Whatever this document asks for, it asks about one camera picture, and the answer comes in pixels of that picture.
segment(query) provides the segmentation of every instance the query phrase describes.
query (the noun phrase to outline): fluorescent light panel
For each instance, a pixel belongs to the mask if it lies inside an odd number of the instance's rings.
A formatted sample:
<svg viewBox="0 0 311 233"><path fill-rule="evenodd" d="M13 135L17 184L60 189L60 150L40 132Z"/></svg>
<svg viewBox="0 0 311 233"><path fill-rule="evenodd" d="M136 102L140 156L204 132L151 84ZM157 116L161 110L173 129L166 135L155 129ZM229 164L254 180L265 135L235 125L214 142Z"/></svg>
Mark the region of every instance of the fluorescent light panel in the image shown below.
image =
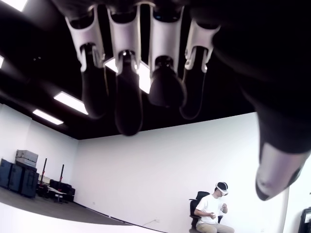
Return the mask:
<svg viewBox="0 0 311 233"><path fill-rule="evenodd" d="M54 123L55 125L60 125L60 124L63 124L64 122L59 120L59 119L56 119L55 117L53 116L50 116L42 111L40 111L39 109L36 109L33 111L33 114L36 114L37 116L39 117L42 117L43 119L46 119L48 120L49 122L52 122Z"/></svg>
<svg viewBox="0 0 311 233"><path fill-rule="evenodd" d="M84 113L86 115L88 115L86 108L83 104L82 101L76 99L75 97L72 97L71 95L68 95L65 92L60 92L59 94L57 94L54 99L58 100L59 102L81 112Z"/></svg>
<svg viewBox="0 0 311 233"><path fill-rule="evenodd" d="M116 67L116 59L112 58L111 60L107 61L105 65L112 69L114 72L118 72L118 69ZM149 94L150 91L150 69L149 67L143 63L140 62L139 70L138 70L138 75L139 75L139 87L141 90Z"/></svg>
<svg viewBox="0 0 311 233"><path fill-rule="evenodd" d="M3 1L6 4L14 7L15 9L17 9L19 11L23 11L24 7L27 3L27 0L1 0L1 1Z"/></svg>
<svg viewBox="0 0 311 233"><path fill-rule="evenodd" d="M0 69L1 69L3 61L4 61L4 58L0 56Z"/></svg>

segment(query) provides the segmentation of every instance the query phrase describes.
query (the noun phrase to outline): gray floor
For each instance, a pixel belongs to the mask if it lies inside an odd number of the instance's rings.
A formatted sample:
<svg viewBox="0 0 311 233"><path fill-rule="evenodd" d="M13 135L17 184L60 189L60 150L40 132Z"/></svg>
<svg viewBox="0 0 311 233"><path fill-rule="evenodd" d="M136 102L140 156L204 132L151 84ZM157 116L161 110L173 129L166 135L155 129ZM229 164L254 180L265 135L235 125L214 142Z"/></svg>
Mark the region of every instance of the gray floor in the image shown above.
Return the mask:
<svg viewBox="0 0 311 233"><path fill-rule="evenodd" d="M30 199L2 187L0 187L0 202L36 214L66 220L105 225L127 225L72 202L69 202L68 204L59 204L54 203L51 199L45 199L38 196L34 199Z"/></svg>

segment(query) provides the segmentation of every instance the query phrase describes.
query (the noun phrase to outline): office chair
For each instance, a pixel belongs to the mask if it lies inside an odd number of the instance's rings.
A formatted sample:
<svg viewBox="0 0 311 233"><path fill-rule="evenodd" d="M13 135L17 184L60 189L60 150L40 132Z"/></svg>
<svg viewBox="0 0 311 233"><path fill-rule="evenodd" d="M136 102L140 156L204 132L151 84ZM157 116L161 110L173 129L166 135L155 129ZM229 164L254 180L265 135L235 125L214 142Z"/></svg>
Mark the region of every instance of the office chair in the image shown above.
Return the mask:
<svg viewBox="0 0 311 233"><path fill-rule="evenodd" d="M192 217L192 223L191 223L192 228L196 228L196 224L199 221L199 219L201 218L200 216L194 215L195 208L200 203L201 199L203 197L206 197L207 195L209 195L209 192L199 191L195 199L189 199L189 200L191 200L191 202L190 202L190 217ZM220 221L222 220L223 217L224 217L223 215L218 216L218 223L220 223Z"/></svg>

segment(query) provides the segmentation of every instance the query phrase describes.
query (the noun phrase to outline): baseboard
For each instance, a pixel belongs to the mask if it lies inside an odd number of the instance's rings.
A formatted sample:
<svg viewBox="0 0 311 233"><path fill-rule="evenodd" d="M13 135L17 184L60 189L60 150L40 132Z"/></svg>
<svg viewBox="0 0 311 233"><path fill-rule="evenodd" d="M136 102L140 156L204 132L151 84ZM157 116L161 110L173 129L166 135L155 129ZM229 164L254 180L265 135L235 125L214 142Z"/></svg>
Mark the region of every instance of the baseboard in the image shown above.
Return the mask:
<svg viewBox="0 0 311 233"><path fill-rule="evenodd" d="M148 228L148 227L143 227L143 226L140 226L140 225L137 225L137 224L134 224L134 223L130 223L130 222L127 222L127 221L123 221L123 220L118 219L118 218L116 218L116 217L112 217L112 216L109 216L109 215L105 215L105 214L103 214L103 213L101 213L101 212L98 212L98 211L93 210L93 209L91 209L91 208L88 208L88 207L86 207L86 206L84 206L84 205L81 205L81 204L79 204L79 203L76 203L75 201L74 201L73 203L75 203L75 204L77 204L77 205L80 205L80 206L82 206L82 207L84 207L84 208L87 208L87 209L89 209L89 210L91 210L91 211L94 211L94 212L96 212L96 213L98 213L98 214L100 214L100 215L104 215L104 216L106 216L106 217L108 217L108 218L111 218L111 219L114 219L114 220L116 220L116 221L119 221L119 222L123 222L123 223L129 224L129 225L133 225L133 226L137 226L137 227L146 228L146 229L149 229L149 230L152 230L152 231L155 231L155 232L162 232L162 231L154 230L154 229L151 229L151 228Z"/></svg>

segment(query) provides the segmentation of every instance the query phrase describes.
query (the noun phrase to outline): man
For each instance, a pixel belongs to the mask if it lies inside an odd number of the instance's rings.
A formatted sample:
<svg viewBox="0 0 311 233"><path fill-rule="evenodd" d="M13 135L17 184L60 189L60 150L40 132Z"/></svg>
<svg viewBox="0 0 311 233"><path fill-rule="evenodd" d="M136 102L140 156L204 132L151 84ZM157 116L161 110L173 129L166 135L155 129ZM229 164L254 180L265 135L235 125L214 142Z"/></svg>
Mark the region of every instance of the man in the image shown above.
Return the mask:
<svg viewBox="0 0 311 233"><path fill-rule="evenodd" d="M201 233L234 233L234 229L218 223L219 211L228 212L227 205L220 198L228 195L228 185L225 182L216 184L212 195L203 197L196 207L194 214L201 219L196 224L196 229Z"/></svg>

